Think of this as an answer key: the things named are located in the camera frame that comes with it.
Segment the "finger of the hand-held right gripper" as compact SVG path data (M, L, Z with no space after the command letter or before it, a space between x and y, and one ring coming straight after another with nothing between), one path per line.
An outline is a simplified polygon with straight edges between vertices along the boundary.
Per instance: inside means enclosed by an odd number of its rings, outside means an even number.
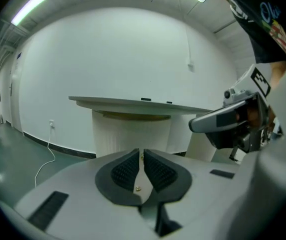
M216 133L234 129L244 122L237 120L237 114L240 114L237 110L245 108L247 103L246 100L238 101L191 119L189 129L193 133Z

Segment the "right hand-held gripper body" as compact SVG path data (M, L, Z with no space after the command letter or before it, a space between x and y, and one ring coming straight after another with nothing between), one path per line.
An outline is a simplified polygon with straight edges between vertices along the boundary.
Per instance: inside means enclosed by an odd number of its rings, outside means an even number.
M210 143L218 150L236 148L245 153L258 151L261 146L262 131L269 123L267 95L270 91L270 84L256 65L250 66L242 77L224 92L222 107L240 101L257 105L260 125L253 128L244 121L230 130L204 133Z

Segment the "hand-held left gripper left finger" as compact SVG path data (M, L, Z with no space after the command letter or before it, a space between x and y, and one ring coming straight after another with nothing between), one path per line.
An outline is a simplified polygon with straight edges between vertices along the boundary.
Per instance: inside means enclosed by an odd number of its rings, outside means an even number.
M157 238L152 226L135 206L115 205L97 189L99 168L125 152L72 164L25 194L14 209L23 218L30 215L55 191L68 194L46 229L56 238Z

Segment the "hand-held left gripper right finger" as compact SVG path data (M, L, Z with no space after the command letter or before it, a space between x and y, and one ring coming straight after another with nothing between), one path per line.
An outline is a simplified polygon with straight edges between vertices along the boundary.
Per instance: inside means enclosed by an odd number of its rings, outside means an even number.
M227 236L235 217L238 165L144 150L151 194L142 204L143 236Z

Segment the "white ribbed counter table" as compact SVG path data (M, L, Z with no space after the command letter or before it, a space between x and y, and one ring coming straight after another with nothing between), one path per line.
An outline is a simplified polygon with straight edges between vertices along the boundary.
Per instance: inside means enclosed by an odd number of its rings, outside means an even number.
M206 113L199 108L174 106L160 103L147 103L128 99L70 96L80 107L92 110L92 128L96 157L111 153L136 149L166 151L173 115L200 116ZM196 165L210 162L216 149L204 133L192 133L187 148L187 157L196 159ZM216 198L220 186L211 175L196 178L196 192L188 197L205 195L205 199Z

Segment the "person's right forearm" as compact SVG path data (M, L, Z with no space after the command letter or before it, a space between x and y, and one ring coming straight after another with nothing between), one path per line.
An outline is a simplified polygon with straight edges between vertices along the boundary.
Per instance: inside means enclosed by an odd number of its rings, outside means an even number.
M280 79L286 73L286 61L271 62L270 68L271 68L270 86L271 89L274 90L279 85Z

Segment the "person's right hand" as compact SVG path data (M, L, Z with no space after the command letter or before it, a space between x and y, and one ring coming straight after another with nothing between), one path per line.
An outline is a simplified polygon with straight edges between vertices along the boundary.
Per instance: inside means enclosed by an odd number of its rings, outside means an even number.
M251 128L257 128L260 125L258 106L255 104L246 104L236 109L236 121L238 123L247 122Z

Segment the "person's black printed shirt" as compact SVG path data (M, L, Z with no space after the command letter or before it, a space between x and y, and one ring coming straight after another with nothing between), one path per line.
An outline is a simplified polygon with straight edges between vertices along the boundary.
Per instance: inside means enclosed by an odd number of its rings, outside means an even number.
M286 62L286 0L226 0L258 64Z

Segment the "white door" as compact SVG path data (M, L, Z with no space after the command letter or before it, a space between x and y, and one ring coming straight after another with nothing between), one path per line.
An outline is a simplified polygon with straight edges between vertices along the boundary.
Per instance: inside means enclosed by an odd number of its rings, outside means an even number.
M15 67L13 67L11 72L10 113L11 113L11 126L16 130L18 130L20 133L23 132L20 119L20 108L19 108L21 76L22 76L22 67L17 64Z

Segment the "white wall conduit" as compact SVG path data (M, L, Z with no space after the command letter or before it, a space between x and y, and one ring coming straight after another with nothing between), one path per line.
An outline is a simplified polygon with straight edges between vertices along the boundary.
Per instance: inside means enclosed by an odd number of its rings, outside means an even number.
M187 45L187 65L190 67L192 64L192 59L191 59L191 47L190 47L190 41L189 41L189 32L188 32L187 28L185 28L185 36L186 36L186 45Z

